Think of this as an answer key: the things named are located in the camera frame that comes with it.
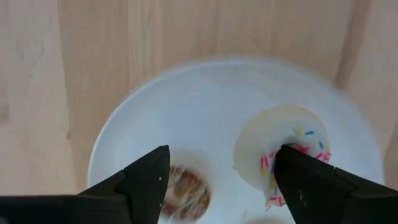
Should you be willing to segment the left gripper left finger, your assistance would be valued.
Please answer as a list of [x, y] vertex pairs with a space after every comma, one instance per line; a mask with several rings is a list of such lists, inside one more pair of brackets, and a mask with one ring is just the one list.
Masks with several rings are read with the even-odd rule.
[[159, 146], [77, 195], [2, 196], [1, 223], [156, 224], [169, 169], [169, 147]]

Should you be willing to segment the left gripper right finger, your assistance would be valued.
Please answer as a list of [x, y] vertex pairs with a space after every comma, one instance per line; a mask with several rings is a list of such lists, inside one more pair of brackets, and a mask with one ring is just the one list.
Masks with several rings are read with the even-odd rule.
[[295, 223], [397, 223], [397, 191], [290, 146], [276, 154], [275, 179]]

